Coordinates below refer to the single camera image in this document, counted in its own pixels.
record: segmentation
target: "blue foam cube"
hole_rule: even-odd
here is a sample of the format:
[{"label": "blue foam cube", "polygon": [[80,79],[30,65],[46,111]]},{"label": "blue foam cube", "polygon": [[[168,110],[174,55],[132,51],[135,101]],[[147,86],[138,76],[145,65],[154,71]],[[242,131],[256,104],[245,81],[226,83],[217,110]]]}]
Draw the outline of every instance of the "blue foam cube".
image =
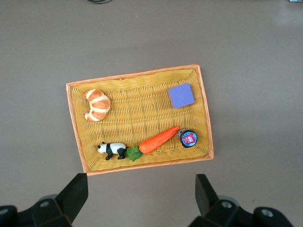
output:
[{"label": "blue foam cube", "polygon": [[175,109],[195,102],[189,83],[170,88],[168,94],[171,105]]}]

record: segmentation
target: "panda figurine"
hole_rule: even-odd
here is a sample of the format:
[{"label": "panda figurine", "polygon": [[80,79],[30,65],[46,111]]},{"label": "panda figurine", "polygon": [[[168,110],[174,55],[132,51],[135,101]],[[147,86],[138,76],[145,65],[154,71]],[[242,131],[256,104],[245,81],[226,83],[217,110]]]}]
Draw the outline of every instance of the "panda figurine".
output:
[{"label": "panda figurine", "polygon": [[126,146],[123,143],[104,143],[102,142],[101,145],[98,145],[98,152],[99,153],[107,153],[106,160],[109,160],[114,154],[118,154],[118,159],[124,159],[126,152]]}]

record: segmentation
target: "wicker basket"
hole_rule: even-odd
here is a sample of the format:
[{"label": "wicker basket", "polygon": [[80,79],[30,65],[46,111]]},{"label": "wicker basket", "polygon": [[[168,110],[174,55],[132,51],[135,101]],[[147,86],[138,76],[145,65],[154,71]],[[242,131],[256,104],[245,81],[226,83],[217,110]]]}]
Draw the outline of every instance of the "wicker basket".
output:
[{"label": "wicker basket", "polygon": [[[168,89],[190,83],[195,103],[173,109]],[[85,120],[89,103],[82,94],[99,89],[109,97],[111,109],[99,122]],[[132,74],[88,79],[66,84],[71,120],[76,136],[83,170],[88,175],[110,173],[151,166],[171,165],[212,159],[212,132],[205,90],[199,65],[186,65]],[[179,125],[191,128],[198,135],[192,148],[184,148],[177,136],[154,152],[132,162],[118,160],[114,155],[105,160],[106,153],[97,152],[97,145],[121,142],[127,147]]]}]

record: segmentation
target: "round container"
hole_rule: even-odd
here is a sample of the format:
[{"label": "round container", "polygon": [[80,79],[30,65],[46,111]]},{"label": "round container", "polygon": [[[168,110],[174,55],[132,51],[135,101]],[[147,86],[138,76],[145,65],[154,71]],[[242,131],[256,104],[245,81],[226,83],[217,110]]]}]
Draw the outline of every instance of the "round container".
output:
[{"label": "round container", "polygon": [[188,128],[180,129],[178,131],[178,138],[182,143],[182,146],[184,146],[185,148],[191,148],[198,141],[197,134]]}]

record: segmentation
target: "screw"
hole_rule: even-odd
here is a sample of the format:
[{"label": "screw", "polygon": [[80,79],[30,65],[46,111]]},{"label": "screw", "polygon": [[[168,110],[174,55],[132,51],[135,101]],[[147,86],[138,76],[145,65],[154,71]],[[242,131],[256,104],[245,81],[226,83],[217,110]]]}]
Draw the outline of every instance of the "screw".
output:
[{"label": "screw", "polygon": [[228,202],[228,201],[223,201],[221,204],[222,204],[222,206],[224,206],[225,208],[232,208],[231,203]]},{"label": "screw", "polygon": [[262,213],[264,216],[267,216],[267,217],[270,217],[270,218],[274,216],[273,212],[271,212],[271,211],[268,210],[268,209],[262,209],[262,210],[261,210],[261,213]]},{"label": "screw", "polygon": [[48,205],[49,205],[49,202],[45,201],[45,202],[40,204],[40,207],[47,207]]},{"label": "screw", "polygon": [[7,209],[7,208],[0,210],[0,215],[6,214],[8,212],[8,210],[9,209]]}]

